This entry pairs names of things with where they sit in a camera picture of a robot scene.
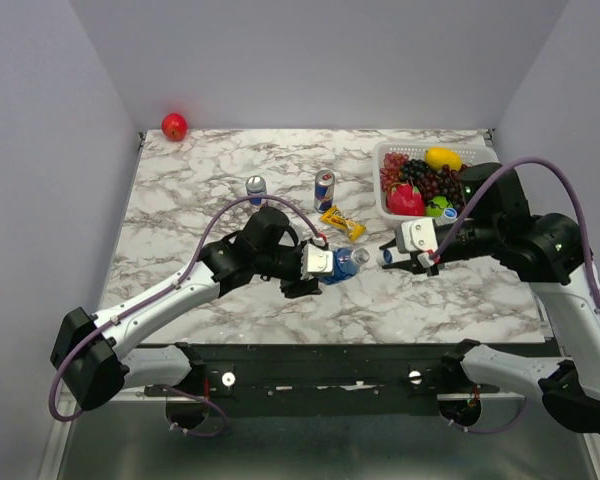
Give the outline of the blue bottle cap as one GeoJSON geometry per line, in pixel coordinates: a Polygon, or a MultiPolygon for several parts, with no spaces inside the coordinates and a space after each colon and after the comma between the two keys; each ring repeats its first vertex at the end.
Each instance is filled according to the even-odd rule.
{"type": "Polygon", "coordinates": [[[393,263],[393,255],[390,249],[380,249],[376,256],[377,264],[382,267],[388,267],[393,263]]]}
{"type": "Polygon", "coordinates": [[[458,213],[454,208],[445,208],[443,210],[442,215],[440,216],[440,219],[444,219],[445,221],[454,222],[457,220],[457,217],[458,217],[458,213]]]}

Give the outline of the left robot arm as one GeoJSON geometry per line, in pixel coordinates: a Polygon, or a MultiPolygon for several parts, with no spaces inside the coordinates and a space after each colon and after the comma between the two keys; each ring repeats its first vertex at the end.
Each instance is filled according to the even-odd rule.
{"type": "Polygon", "coordinates": [[[254,277],[279,280],[287,298],[316,295],[320,278],[333,272],[333,259],[324,236],[303,240],[285,213],[264,206],[241,230],[201,240],[189,264],[136,297],[92,314],[81,307],[67,313],[51,352],[51,390],[65,385],[83,411],[138,386],[192,394],[202,380],[195,356],[184,346],[147,349],[146,338],[254,277]]]}

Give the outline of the clear plastic bottle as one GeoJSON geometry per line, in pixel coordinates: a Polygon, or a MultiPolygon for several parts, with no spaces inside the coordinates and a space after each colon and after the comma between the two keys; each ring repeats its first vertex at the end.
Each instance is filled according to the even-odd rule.
{"type": "Polygon", "coordinates": [[[440,224],[453,224],[457,221],[458,212],[454,208],[445,208],[437,218],[440,224]]]}

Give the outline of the blue label plastic bottle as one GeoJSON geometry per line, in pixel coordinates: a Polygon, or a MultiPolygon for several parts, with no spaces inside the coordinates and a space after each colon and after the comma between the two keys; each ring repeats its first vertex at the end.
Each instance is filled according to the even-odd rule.
{"type": "Polygon", "coordinates": [[[320,282],[325,285],[333,285],[349,280],[356,276],[360,268],[369,260],[370,254],[365,248],[338,248],[333,252],[332,274],[322,277],[320,282]]]}

